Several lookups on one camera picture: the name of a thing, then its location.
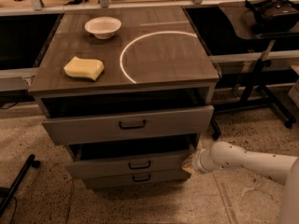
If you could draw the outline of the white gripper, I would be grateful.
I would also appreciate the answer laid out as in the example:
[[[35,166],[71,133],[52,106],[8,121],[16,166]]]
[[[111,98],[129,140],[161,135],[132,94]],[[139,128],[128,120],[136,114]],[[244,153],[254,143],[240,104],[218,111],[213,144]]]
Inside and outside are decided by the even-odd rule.
[[[191,175],[195,172],[201,175],[206,174],[207,169],[203,165],[204,157],[206,156],[206,154],[206,149],[196,150],[193,154],[191,154],[183,161],[183,163],[181,164],[181,168]]]

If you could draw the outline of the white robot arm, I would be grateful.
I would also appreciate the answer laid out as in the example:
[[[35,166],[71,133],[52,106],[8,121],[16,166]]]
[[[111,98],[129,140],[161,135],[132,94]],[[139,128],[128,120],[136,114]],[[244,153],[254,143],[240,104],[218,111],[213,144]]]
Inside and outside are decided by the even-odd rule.
[[[181,165],[189,174],[243,168],[284,186],[278,224],[299,224],[299,157],[247,151],[227,142],[196,149]]]

